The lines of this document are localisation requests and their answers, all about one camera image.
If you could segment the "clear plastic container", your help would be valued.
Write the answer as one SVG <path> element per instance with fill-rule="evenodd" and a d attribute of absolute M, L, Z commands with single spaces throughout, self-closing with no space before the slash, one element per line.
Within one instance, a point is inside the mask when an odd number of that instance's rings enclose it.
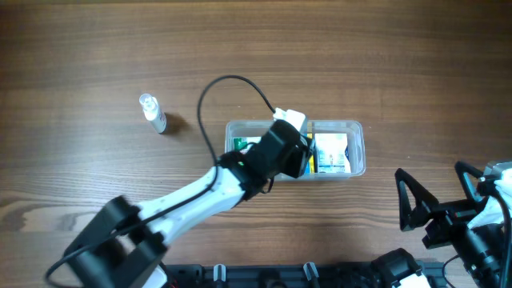
<path fill-rule="evenodd" d="M 225 152 L 233 149 L 233 138 L 236 137 L 262 137 L 273 125 L 272 120 L 232 121 L 226 125 Z M 349 174 L 319 173 L 316 167 L 315 174 L 306 174 L 300 181 L 337 181 L 360 176 L 366 170 L 366 155 L 362 126 L 353 120 L 309 120 L 307 132 L 326 134 L 346 134 L 348 137 L 348 152 L 351 172 Z"/>

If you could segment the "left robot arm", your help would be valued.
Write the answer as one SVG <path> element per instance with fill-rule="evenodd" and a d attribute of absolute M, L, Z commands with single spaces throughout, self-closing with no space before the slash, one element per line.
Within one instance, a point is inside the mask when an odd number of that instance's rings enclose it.
<path fill-rule="evenodd" d="M 307 124 L 276 120 L 247 152 L 231 151 L 201 178 L 151 201 L 110 200 L 66 248 L 85 287 L 160 287 L 168 246 L 193 226 L 263 192 L 278 174 L 303 176 L 314 152 Z"/>

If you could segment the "white green Panadol box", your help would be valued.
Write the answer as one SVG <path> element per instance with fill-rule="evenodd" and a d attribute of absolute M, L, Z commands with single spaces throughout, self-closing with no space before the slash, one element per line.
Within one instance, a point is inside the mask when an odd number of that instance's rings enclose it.
<path fill-rule="evenodd" d="M 233 149 L 245 154 L 253 145 L 260 141 L 260 137 L 236 137 L 233 138 Z"/>

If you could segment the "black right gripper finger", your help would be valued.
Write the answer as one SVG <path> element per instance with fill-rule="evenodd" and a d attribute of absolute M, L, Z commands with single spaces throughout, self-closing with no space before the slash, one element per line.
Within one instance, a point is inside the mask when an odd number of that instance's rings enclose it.
<path fill-rule="evenodd" d="M 483 172 L 462 161 L 456 162 L 454 168 L 466 198 L 473 202 L 481 202 L 484 197 L 477 192 L 477 187 L 472 183 L 471 179 L 479 180 L 483 176 Z"/>
<path fill-rule="evenodd" d="M 398 168 L 394 176 L 398 190 L 400 230 L 410 231 L 424 226 L 432 219 L 439 201 L 402 168 Z"/>

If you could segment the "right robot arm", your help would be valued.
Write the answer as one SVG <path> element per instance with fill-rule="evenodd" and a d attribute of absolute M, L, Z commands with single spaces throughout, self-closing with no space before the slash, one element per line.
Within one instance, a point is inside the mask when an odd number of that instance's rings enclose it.
<path fill-rule="evenodd" d="M 463 200 L 441 203 L 403 169 L 394 176 L 400 230 L 424 227 L 427 249 L 452 246 L 480 287 L 511 286 L 511 162 L 490 162 L 479 170 L 457 162 Z"/>

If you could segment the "blue VapoDrops box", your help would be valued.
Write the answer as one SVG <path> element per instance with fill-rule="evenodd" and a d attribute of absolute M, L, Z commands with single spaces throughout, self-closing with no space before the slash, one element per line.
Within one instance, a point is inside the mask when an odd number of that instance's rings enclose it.
<path fill-rule="evenodd" d="M 307 137 L 308 137 L 308 139 L 311 140 L 312 153 L 308 160 L 308 164 L 307 164 L 305 173 L 306 174 L 315 174 L 316 173 L 316 155 L 317 155 L 316 142 L 315 142 L 313 133 L 308 133 Z"/>

